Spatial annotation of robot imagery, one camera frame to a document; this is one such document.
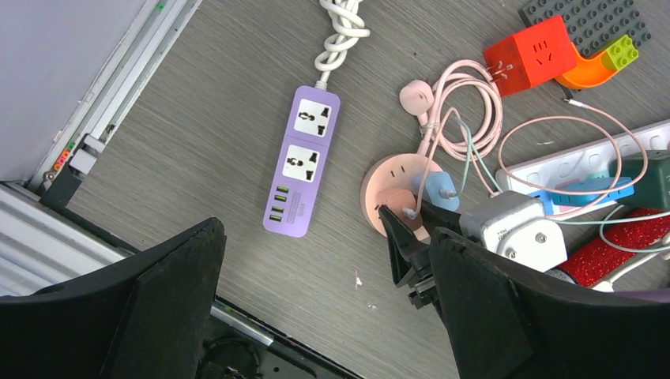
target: floor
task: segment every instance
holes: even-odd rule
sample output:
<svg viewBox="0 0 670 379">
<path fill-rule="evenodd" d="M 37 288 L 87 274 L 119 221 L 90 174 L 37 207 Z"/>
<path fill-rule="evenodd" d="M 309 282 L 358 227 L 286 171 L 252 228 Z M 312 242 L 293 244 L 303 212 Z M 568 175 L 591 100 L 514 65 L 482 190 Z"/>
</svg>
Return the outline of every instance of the floor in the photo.
<svg viewBox="0 0 670 379">
<path fill-rule="evenodd" d="M 434 310 L 414 310 L 391 283 L 386 241 L 361 215 L 359 185 L 374 162 L 418 145 L 400 88 L 435 80 L 456 59 L 481 61 L 483 49 L 523 28 L 517 9 L 525 2 L 361 5 L 372 35 L 331 77 L 341 116 L 311 230 L 293 239 L 265 232 L 261 220 L 293 91 L 318 78 L 312 65 L 332 33 L 329 18 L 315 0 L 205 0 L 70 208 L 140 248 L 219 217 L 229 238 L 220 295 L 367 378 L 457 377 Z M 662 37 L 670 10 L 661 3 L 639 4 L 655 35 L 642 58 L 582 97 L 634 128 L 670 118 L 670 43 Z M 505 98 L 505 130 L 546 114 L 596 118 L 561 97 L 546 84 Z M 480 121 L 476 92 L 461 90 L 450 104 Z M 505 157 L 520 163 L 598 138 L 583 125 L 542 125 L 515 137 Z M 437 160 L 460 176 L 462 163 L 441 152 Z M 465 192 L 463 208 L 485 199 L 473 174 Z M 571 249 L 594 236 L 584 227 L 564 231 Z M 653 262 L 623 287 L 664 286 L 670 270 Z"/>
</svg>

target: purple power strip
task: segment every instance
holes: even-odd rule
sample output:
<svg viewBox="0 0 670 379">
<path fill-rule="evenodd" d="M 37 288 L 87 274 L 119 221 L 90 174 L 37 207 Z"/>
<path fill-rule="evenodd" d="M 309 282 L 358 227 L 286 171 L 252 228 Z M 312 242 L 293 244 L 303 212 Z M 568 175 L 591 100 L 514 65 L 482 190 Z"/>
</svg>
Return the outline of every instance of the purple power strip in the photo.
<svg viewBox="0 0 670 379">
<path fill-rule="evenodd" d="M 297 238 L 307 233 L 339 110 L 333 93 L 306 85 L 295 91 L 263 216 L 268 231 Z"/>
</svg>

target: red glittery cylinder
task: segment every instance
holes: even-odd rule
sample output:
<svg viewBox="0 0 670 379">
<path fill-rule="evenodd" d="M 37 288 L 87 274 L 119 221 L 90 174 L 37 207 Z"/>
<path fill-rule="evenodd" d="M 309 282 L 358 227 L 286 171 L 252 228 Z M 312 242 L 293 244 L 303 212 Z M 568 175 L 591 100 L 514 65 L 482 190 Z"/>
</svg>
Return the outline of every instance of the red glittery cylinder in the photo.
<svg viewBox="0 0 670 379">
<path fill-rule="evenodd" d="M 653 209 L 638 209 L 628 217 L 643 217 L 660 213 Z M 605 237 L 616 245 L 645 249 L 670 231 L 670 216 L 634 223 L 617 223 L 605 231 Z M 626 253 L 606 244 L 600 236 L 570 255 L 558 268 L 570 275 L 580 286 L 591 287 L 635 254 Z"/>
</svg>

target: red toy block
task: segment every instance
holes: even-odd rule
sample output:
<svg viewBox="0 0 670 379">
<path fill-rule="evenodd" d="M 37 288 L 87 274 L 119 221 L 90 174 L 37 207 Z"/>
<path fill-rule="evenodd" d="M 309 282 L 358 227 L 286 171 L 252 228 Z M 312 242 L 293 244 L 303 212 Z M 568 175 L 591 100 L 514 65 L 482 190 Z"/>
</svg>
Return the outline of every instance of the red toy block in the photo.
<svg viewBox="0 0 670 379">
<path fill-rule="evenodd" d="M 577 65 L 561 17 L 553 17 L 509 36 L 484 52 L 501 96 L 531 89 Z"/>
</svg>

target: power strip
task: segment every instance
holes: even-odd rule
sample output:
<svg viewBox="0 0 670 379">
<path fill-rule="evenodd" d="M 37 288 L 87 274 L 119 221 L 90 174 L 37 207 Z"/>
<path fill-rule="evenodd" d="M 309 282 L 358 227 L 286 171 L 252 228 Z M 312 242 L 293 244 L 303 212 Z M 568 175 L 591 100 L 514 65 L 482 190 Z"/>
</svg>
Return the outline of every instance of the power strip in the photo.
<svg viewBox="0 0 670 379">
<path fill-rule="evenodd" d="M 634 131 L 647 150 L 665 150 L 670 148 L 670 120 L 657 122 Z M 622 156 L 629 156 L 639 152 L 638 146 L 625 133 L 614 137 Z M 616 159 L 612 143 L 607 138 L 583 144 L 575 148 L 557 152 L 549 156 L 533 159 L 526 163 L 520 163 L 508 169 L 519 178 L 528 182 L 560 189 L 570 184 L 584 182 L 591 178 L 605 178 L 610 176 L 609 164 Z M 547 215 L 573 210 L 573 207 L 559 206 L 551 201 L 551 194 L 538 190 L 526 184 L 520 183 L 508 176 L 504 171 L 495 173 L 496 181 L 503 190 L 512 190 L 529 196 L 536 197 L 544 203 L 544 211 Z M 565 220 L 570 217 L 583 215 L 597 209 L 614 205 L 614 201 L 607 201 L 582 212 L 577 212 L 569 217 L 559 217 Z"/>
<path fill-rule="evenodd" d="M 303 237 L 333 139 L 340 98 L 310 86 L 295 91 L 263 216 L 267 231 Z"/>
</svg>

